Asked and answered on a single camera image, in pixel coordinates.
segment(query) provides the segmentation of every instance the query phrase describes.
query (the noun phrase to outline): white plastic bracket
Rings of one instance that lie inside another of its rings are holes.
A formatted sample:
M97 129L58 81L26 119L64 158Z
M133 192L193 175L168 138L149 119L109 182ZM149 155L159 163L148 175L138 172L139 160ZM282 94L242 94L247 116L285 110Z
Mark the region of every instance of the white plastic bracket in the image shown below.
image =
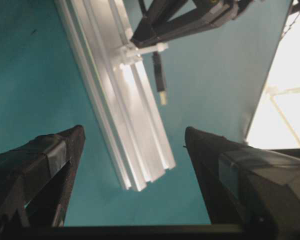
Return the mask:
M120 47L119 51L122 58L122 63L124 65L131 65L136 62L142 61L142 54L162 52L167 48L169 48L169 46L165 42L159 42L154 46L148 46L144 48L137 48L132 43L130 43Z

